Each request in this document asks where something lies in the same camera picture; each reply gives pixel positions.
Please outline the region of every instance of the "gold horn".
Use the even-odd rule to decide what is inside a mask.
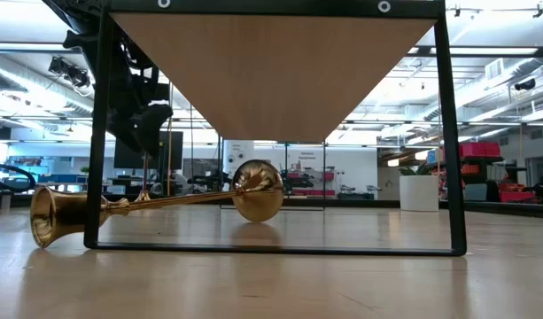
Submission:
[[[251,222],[264,222],[279,212],[283,203],[283,181],[279,172],[268,162],[254,159],[245,162],[234,174],[231,191],[160,198],[129,202],[122,199],[110,202],[102,197],[100,222],[112,215],[126,216],[139,209],[205,202],[232,198],[237,211]],[[31,230],[41,247],[76,232],[84,231],[88,213],[86,193],[54,191],[48,187],[35,190],[31,202]]]

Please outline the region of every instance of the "desk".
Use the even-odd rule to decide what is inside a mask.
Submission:
[[[88,189],[88,185],[86,183],[55,183],[55,182],[49,182],[49,183],[37,183],[36,186],[44,186],[52,188],[55,191],[58,191],[58,187],[64,185],[65,189],[68,188],[68,186],[80,186],[82,188],[82,191],[85,191]],[[112,186],[111,184],[102,184],[102,192],[106,192],[108,186]]]

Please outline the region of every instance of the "ceiling light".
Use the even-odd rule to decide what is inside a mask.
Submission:
[[[528,126],[543,126],[543,122],[530,122],[526,123]]]
[[[405,148],[407,149],[422,149],[422,150],[432,150],[433,148],[437,147],[436,145],[407,145]]]
[[[520,123],[517,122],[468,122],[468,125],[476,125],[476,126],[519,126]]]
[[[253,141],[255,144],[267,144],[267,145],[270,145],[270,144],[277,144],[277,141]]]
[[[500,128],[500,129],[493,130],[491,132],[484,133],[479,137],[490,137],[490,136],[498,135],[499,133],[505,132],[507,130],[508,128]]]
[[[352,123],[349,123],[348,124],[373,124],[373,125],[391,125],[391,124],[394,124],[394,125],[397,125],[397,124],[405,124],[404,121],[361,121],[361,120],[356,120],[356,121],[352,121]]]
[[[411,138],[410,140],[407,141],[407,144],[417,144],[417,143],[422,143],[424,141],[425,141],[424,136],[419,136],[419,137]]]
[[[429,151],[418,152],[415,154],[415,160],[427,160],[429,157]]]
[[[473,136],[458,136],[458,143],[469,141],[472,138],[474,137]]]
[[[399,165],[398,159],[392,159],[392,160],[387,161],[388,167],[397,167],[398,165]]]
[[[62,43],[0,43],[0,50],[70,51]]]

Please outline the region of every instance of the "metal stand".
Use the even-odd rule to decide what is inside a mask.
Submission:
[[[384,12],[381,3],[390,4]],[[235,245],[170,245],[153,243],[100,243],[98,242],[99,211],[104,165],[105,126],[108,107],[110,66],[114,21],[110,12],[155,12],[180,14],[246,14],[331,16],[353,19],[434,19],[435,40],[439,74],[440,97],[448,178],[450,207],[450,249],[376,249],[376,248],[316,248],[271,247]],[[462,256],[466,253],[466,228],[462,199],[460,162],[458,156],[458,131],[454,106],[454,83],[450,46],[446,28],[445,1],[389,1],[376,0],[276,0],[276,1],[179,1],[161,9],[156,1],[112,0],[102,12],[97,54],[96,96],[94,104],[92,145],[90,151],[88,208],[84,244],[88,248],[120,250],[162,250],[212,253],[300,253],[343,255],[401,255],[401,256]]]

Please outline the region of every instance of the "ceiling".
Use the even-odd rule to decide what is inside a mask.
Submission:
[[[543,14],[538,18],[532,16],[537,13],[537,1],[527,0],[457,0],[446,1],[449,7],[448,29],[452,46],[501,46],[501,47],[536,47],[543,46]],[[455,6],[459,5],[460,15],[455,17]],[[89,125],[89,110],[91,110],[93,92],[90,89],[83,92],[74,92],[72,86],[63,79],[56,79],[54,74],[48,72],[50,61],[53,57],[61,56],[71,64],[79,68],[86,69],[88,66],[84,57],[72,52],[55,54],[34,53],[32,50],[45,48],[44,45],[61,44],[65,38],[68,28],[45,4],[37,0],[18,0],[1,1],[0,0],[0,45],[9,43],[29,43],[27,46],[31,51],[29,53],[21,51],[8,51],[0,54],[1,58],[10,61],[6,62],[9,66],[8,72],[13,74],[28,75],[30,80],[43,87],[44,98],[38,99],[38,106],[23,105],[11,109],[9,112],[1,111],[0,114],[13,115],[14,117],[23,116],[44,116],[48,114],[52,119],[47,121],[25,120],[21,123],[32,121],[34,124],[45,129],[51,128],[66,132],[73,123],[81,127]],[[430,31],[417,45],[434,45],[434,36]],[[485,67],[494,62],[496,58],[453,58],[454,86],[456,92],[457,116],[459,121],[517,121],[521,117],[527,116],[531,121],[543,121],[543,113],[534,117],[534,113],[543,112],[543,96],[536,101],[533,96],[539,96],[543,92],[543,65],[538,66],[533,74],[526,76],[517,76],[510,78],[522,80],[528,76],[534,76],[537,80],[537,86],[530,91],[511,90],[511,102],[530,100],[513,108],[508,108],[505,112],[497,113],[490,117],[485,117],[493,110],[497,110],[509,104],[509,90],[506,83],[476,87],[477,78],[485,76]],[[506,63],[517,65],[524,59],[510,59]],[[163,82],[167,82],[166,77],[162,77]],[[29,93],[20,92],[26,88],[19,83],[15,85],[13,91],[5,92],[2,100],[8,104],[22,103],[22,99],[33,99]],[[58,100],[62,95],[68,102],[66,109],[57,109],[55,105],[45,106],[49,101]],[[175,117],[190,117],[190,103],[178,90],[174,98]],[[393,121],[426,121],[424,118],[430,112],[438,110],[438,72],[435,58],[403,58],[387,76],[357,105],[355,110],[346,118],[351,122],[341,123],[338,130],[358,131],[363,134],[374,134],[379,136],[378,143],[383,144],[430,144],[430,139],[437,129],[436,125],[424,124],[413,125],[409,123]],[[201,114],[194,112],[195,118],[201,118]],[[438,121],[438,115],[431,117],[432,121]],[[383,121],[382,123],[362,123],[356,121]],[[20,127],[20,124],[12,122],[2,123],[4,126]],[[175,126],[182,129],[190,127],[190,123],[177,122]],[[209,129],[209,123],[196,122],[192,124],[194,128]],[[485,133],[497,130],[497,127],[479,127],[479,131],[471,126],[460,127],[460,135],[465,129],[470,129],[470,136],[481,136]],[[355,134],[337,134],[338,136],[354,136]],[[78,136],[79,138],[89,138],[89,136]]]

